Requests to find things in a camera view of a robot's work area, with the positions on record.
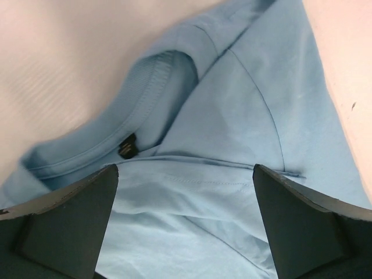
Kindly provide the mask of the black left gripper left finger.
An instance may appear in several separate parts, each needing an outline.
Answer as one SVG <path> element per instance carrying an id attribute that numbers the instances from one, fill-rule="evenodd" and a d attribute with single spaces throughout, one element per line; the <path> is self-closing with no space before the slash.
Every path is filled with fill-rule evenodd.
<path id="1" fill-rule="evenodd" d="M 118 182 L 110 165 L 1 209 L 1 278 L 102 278 L 95 269 Z"/>

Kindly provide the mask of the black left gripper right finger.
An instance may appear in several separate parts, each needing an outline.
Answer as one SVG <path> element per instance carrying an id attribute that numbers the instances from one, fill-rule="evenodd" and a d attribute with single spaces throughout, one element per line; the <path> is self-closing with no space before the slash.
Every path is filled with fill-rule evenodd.
<path id="1" fill-rule="evenodd" d="M 279 278 L 371 278 L 371 210 L 260 164 L 253 183 Z"/>

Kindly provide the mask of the light blue printed t-shirt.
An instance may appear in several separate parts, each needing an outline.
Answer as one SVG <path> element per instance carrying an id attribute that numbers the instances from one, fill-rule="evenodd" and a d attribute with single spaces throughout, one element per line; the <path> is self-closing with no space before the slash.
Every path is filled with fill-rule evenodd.
<path id="1" fill-rule="evenodd" d="M 22 156 L 1 207 L 109 164 L 106 278 L 276 278 L 255 164 L 370 207 L 301 1 L 228 1 L 172 28 L 95 120 Z"/>

